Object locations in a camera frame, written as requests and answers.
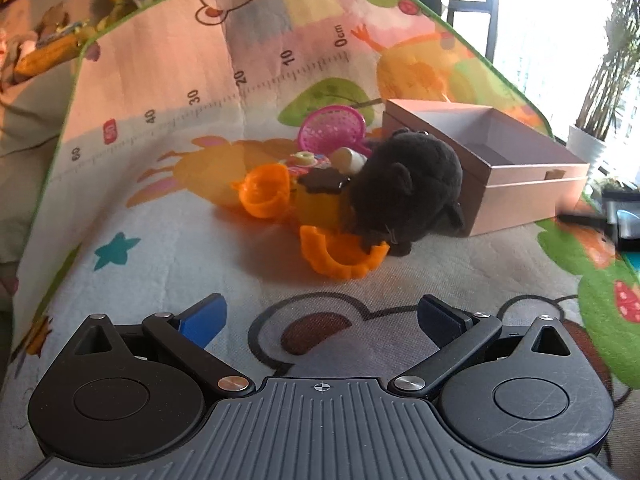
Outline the pink cardboard box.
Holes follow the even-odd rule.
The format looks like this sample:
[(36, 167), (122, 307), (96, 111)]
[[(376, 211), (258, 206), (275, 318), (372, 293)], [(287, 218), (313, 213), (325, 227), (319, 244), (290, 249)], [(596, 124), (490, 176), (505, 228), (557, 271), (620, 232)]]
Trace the pink cardboard box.
[(466, 236), (552, 218), (557, 206), (575, 206), (586, 184), (588, 162), (493, 107), (388, 100), (383, 133), (400, 128), (425, 131), (457, 153)]

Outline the orange toy pumpkin half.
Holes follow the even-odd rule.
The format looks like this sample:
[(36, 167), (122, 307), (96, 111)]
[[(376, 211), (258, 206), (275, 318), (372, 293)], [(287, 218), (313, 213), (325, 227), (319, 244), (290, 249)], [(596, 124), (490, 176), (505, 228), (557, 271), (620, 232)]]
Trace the orange toy pumpkin half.
[(316, 226), (301, 226), (299, 239), (300, 251), (311, 269), (335, 281), (364, 278), (381, 265), (390, 250), (385, 242), (363, 250), (360, 236)]

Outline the black plush toy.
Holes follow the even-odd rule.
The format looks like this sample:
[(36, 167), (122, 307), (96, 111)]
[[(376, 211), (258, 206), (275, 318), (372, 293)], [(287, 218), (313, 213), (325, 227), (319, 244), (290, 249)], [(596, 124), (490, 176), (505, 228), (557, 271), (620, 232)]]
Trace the black plush toy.
[(403, 257), (442, 220), (462, 230), (462, 180), (459, 157), (447, 143), (424, 131), (394, 132), (348, 186), (362, 249), (385, 243), (391, 256)]

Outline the orange toy pumpkin bowl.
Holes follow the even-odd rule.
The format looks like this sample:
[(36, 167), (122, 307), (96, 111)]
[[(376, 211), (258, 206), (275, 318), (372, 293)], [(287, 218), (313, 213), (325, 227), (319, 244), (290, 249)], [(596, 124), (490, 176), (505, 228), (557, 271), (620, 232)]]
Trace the orange toy pumpkin bowl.
[(231, 187), (238, 193), (244, 210), (257, 219), (280, 218), (290, 206), (290, 173), (282, 164), (258, 166)]

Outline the yellow toy cup chocolate top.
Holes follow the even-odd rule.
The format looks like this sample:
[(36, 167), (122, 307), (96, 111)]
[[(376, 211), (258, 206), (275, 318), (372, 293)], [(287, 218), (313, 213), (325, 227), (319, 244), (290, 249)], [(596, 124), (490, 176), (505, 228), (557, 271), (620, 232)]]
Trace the yellow toy cup chocolate top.
[(296, 182), (294, 209), (301, 226), (346, 231), (350, 212), (347, 189), (352, 179), (335, 168), (312, 168)]

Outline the white toy cup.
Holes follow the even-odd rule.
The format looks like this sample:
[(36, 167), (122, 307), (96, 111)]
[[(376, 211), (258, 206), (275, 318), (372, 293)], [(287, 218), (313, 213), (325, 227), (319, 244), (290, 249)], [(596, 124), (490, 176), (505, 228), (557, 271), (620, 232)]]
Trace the white toy cup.
[(363, 168), (368, 158), (351, 148), (338, 148), (329, 156), (331, 166), (344, 176), (352, 177)]

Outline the pink toy strainer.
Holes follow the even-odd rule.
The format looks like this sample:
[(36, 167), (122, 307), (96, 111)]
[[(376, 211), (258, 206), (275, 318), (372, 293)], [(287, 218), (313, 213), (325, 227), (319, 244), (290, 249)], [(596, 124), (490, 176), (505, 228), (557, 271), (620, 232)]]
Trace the pink toy strainer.
[(308, 115), (298, 130), (297, 144), (302, 151), (324, 156), (339, 148), (369, 156), (371, 150), (364, 145), (366, 131), (366, 121), (358, 110), (330, 105)]

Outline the white plant pot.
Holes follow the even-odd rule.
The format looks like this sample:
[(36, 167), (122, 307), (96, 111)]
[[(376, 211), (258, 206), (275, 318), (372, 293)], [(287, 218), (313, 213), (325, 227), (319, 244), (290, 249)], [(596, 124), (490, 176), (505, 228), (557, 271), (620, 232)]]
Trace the white plant pot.
[(603, 141), (575, 126), (568, 128), (566, 147), (574, 155), (588, 162), (593, 170), (601, 166), (606, 154), (606, 145)]

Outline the green bamboo plant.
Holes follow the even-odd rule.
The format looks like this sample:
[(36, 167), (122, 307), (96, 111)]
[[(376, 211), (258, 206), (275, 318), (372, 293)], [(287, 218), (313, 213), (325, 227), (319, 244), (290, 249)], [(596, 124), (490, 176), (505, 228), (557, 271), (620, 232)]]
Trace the green bamboo plant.
[(639, 0), (608, 0), (611, 12), (605, 23), (606, 44), (594, 72), (575, 126), (604, 141), (620, 110), (631, 81), (639, 76)]

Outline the colourful children play mat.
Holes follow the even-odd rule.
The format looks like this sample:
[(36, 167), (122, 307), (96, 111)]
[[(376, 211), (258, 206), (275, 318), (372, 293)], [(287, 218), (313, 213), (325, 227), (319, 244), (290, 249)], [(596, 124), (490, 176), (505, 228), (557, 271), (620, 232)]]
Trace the colourful children play mat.
[(70, 108), (13, 300), (16, 360), (1, 401), (1, 474), (42, 460), (27, 422), (37, 382), (90, 313), (125, 324), (224, 296), (209, 351), (254, 379), (388, 379), (432, 353), (416, 325), (428, 292), (506, 322), (563, 321), (616, 403), (612, 465), (639, 474), (639, 327), (618, 290), (634, 270), (592, 234), (548, 217), (472, 237), (431, 235), (364, 278), (314, 272), (292, 228), (242, 211), (232, 183), (295, 148), (304, 118), (360, 105), (382, 132), (388, 99), (511, 117), (554, 145), (546, 118), (412, 0), (254, 0), (201, 25), (196, 0), (164, 0), (99, 38)]

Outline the black chair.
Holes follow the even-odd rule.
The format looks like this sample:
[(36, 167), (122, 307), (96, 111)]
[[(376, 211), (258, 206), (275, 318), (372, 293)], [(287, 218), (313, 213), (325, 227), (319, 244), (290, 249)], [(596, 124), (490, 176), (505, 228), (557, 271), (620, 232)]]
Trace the black chair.
[(446, 22), (454, 27), (458, 16), (468, 29), (478, 35), (480, 25), (486, 26), (485, 58), (494, 62), (498, 40), (500, 0), (445, 0)]

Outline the yellow toy on floor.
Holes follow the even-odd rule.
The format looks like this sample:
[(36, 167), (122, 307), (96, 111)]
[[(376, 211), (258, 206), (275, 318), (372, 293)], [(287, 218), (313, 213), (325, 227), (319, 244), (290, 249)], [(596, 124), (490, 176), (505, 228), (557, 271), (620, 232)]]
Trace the yellow toy on floor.
[(58, 37), (39, 48), (36, 47), (35, 41), (25, 41), (14, 65), (14, 80), (22, 82), (77, 58), (84, 45), (94, 36), (96, 29), (89, 26), (73, 34)]

